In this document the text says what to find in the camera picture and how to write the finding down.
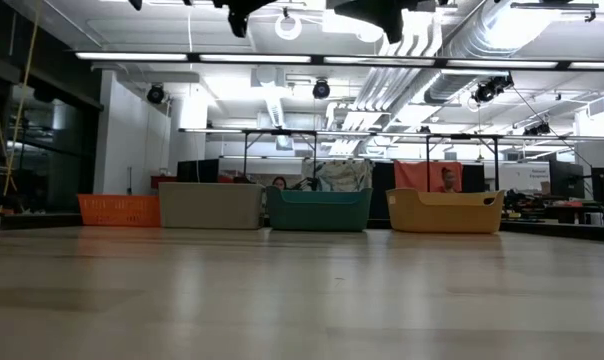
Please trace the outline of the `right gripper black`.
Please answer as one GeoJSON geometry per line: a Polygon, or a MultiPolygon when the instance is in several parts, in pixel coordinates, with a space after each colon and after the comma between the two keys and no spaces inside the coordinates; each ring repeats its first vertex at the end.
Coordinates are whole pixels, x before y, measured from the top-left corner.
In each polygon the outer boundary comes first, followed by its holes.
{"type": "Polygon", "coordinates": [[[385,21],[385,34],[390,44],[402,40],[404,20],[403,10],[414,11],[419,0],[388,0],[387,19],[386,2],[382,0],[348,0],[334,7],[336,15],[367,22],[373,25],[382,25],[385,21]]]}

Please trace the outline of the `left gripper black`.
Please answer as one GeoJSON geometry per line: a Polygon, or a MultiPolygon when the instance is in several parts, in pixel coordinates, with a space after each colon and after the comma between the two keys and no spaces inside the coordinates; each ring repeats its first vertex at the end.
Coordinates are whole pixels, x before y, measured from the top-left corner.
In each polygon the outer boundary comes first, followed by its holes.
{"type": "Polygon", "coordinates": [[[228,22],[234,36],[245,38],[248,16],[260,8],[277,0],[213,0],[215,8],[228,8],[228,22]]]}

